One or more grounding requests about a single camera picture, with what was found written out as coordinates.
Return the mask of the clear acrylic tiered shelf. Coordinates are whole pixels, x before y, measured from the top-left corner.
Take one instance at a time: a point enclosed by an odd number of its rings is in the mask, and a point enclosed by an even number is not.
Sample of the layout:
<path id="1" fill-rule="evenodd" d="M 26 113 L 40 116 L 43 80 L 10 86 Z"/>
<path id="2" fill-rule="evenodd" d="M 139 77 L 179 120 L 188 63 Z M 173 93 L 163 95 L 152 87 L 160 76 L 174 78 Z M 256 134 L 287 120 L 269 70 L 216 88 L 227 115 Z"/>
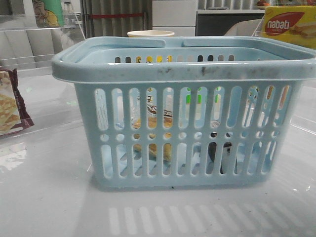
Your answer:
<path id="1" fill-rule="evenodd" d="M 64 9 L 63 15 L 59 28 L 39 28 L 35 15 L 1 15 L 0 70 L 16 69 L 20 83 L 22 76 L 47 72 L 55 54 L 84 40 L 79 13 Z"/>

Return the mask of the white refrigerator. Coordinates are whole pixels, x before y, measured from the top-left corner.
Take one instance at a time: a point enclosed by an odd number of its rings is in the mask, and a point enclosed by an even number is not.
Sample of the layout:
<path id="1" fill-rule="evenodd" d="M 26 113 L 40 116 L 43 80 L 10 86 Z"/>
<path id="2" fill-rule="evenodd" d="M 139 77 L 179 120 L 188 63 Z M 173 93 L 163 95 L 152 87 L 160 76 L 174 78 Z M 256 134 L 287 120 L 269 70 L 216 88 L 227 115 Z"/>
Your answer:
<path id="1" fill-rule="evenodd" d="M 152 27 L 172 31 L 175 36 L 193 37 L 196 34 L 197 0 L 152 1 Z"/>

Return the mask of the green cartoon bottle rear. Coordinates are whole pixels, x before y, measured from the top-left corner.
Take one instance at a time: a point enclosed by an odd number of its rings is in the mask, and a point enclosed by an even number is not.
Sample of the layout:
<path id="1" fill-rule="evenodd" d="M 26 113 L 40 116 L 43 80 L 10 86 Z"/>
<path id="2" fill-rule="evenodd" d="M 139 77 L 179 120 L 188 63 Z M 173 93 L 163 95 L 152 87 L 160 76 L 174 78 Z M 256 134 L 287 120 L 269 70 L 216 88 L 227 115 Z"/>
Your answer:
<path id="1" fill-rule="evenodd" d="M 33 0 L 36 24 L 39 28 L 64 26 L 64 15 L 60 0 Z"/>

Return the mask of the yellow nabati wafer box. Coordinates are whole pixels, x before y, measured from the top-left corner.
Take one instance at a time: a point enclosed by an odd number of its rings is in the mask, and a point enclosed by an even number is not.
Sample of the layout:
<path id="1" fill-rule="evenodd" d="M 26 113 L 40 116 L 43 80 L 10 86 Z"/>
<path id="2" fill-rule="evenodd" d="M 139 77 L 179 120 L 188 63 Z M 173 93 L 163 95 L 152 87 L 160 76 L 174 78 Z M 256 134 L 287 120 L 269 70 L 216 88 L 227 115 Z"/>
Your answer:
<path id="1" fill-rule="evenodd" d="M 285 36 L 291 29 L 316 37 L 316 7 L 269 6 L 265 9 L 262 37 L 290 43 Z"/>

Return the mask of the brown cracker snack packet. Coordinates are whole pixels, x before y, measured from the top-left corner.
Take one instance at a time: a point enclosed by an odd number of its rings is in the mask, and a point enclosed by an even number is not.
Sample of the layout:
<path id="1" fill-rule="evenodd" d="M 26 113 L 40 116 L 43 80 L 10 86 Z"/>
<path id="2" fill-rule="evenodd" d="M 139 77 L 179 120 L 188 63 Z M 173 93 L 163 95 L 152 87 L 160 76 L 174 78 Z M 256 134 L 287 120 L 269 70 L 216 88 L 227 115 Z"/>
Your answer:
<path id="1" fill-rule="evenodd" d="M 0 71 L 0 135 L 17 133 L 34 125 L 18 89 L 17 70 Z"/>

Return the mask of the clear acrylic shelf right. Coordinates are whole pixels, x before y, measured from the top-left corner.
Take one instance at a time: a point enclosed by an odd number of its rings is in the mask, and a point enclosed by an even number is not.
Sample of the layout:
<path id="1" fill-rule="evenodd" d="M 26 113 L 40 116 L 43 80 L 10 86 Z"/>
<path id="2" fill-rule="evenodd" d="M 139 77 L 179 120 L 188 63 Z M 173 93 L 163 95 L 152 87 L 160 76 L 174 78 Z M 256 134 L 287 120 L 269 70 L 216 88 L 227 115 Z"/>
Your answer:
<path id="1" fill-rule="evenodd" d="M 308 36 L 301 32 L 290 30 L 290 34 L 285 36 L 290 43 L 316 48 L 315 36 Z M 306 81 L 301 89 L 301 95 L 292 117 L 291 123 L 294 127 L 311 134 L 316 133 L 316 81 Z"/>

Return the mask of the yellow popcorn paper cup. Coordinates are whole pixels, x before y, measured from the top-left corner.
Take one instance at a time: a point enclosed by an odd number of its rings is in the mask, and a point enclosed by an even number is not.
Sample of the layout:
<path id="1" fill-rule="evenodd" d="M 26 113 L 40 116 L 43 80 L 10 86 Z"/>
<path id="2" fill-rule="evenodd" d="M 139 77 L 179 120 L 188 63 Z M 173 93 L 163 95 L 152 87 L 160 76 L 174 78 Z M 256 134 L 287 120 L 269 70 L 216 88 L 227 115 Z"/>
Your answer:
<path id="1" fill-rule="evenodd" d="M 175 35 L 172 31 L 160 30 L 143 30 L 143 31 L 130 31 L 127 33 L 129 38 L 156 38 L 156 37 L 173 37 Z"/>

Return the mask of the light blue plastic basket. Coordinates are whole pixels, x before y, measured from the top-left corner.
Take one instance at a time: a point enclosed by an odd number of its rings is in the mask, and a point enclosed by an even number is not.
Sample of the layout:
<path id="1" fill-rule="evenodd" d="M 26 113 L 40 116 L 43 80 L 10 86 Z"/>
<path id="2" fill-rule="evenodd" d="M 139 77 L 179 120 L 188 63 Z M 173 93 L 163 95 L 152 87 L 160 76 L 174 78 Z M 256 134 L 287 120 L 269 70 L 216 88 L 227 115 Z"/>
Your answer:
<path id="1" fill-rule="evenodd" d="M 301 85 L 316 77 L 316 52 L 257 37 L 96 37 L 56 54 L 52 74 L 75 87 L 101 187 L 248 185 L 268 179 Z M 134 156 L 131 123 L 145 119 L 147 104 L 159 117 L 172 111 L 173 144 L 185 132 L 200 152 L 184 162 Z M 221 174 L 225 142 L 231 157 Z"/>

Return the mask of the bread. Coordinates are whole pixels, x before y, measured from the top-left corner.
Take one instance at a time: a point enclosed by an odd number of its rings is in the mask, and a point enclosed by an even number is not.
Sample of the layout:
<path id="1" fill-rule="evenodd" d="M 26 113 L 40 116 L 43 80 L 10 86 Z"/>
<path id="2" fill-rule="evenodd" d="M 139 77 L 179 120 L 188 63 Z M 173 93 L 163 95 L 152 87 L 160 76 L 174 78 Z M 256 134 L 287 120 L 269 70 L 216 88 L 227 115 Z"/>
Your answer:
<path id="1" fill-rule="evenodd" d="M 137 117 L 131 123 L 133 134 L 128 150 L 134 156 L 145 159 L 162 158 L 164 162 L 184 162 L 187 154 L 194 157 L 195 153 L 200 152 L 199 142 L 194 142 L 189 148 L 185 132 L 178 134 L 178 144 L 172 143 L 175 133 L 169 130 L 175 127 L 175 123 L 171 110 L 164 109 L 159 117 L 156 105 L 147 104 L 146 109 L 147 115 L 144 120 Z"/>

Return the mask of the plate of fruit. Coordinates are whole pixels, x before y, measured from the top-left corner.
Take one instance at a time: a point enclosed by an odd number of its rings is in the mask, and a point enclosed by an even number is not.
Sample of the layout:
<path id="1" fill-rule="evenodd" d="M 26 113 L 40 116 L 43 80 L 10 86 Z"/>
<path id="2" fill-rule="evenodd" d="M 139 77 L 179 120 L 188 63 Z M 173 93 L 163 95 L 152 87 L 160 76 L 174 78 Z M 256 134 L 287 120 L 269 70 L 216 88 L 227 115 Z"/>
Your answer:
<path id="1" fill-rule="evenodd" d="M 266 7 L 266 6 L 270 6 L 270 3 L 267 0 L 258 0 L 256 2 L 256 6 L 257 7 Z"/>

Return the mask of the dark kitchen counter cabinet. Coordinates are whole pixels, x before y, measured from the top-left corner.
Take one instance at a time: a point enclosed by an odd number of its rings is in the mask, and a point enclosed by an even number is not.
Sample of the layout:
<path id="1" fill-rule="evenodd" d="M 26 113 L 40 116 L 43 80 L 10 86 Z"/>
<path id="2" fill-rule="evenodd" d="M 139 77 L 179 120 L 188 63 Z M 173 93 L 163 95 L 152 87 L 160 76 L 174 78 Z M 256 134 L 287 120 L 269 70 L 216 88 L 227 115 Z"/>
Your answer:
<path id="1" fill-rule="evenodd" d="M 223 36 L 233 25 L 263 15 L 263 10 L 198 10 L 195 35 Z"/>

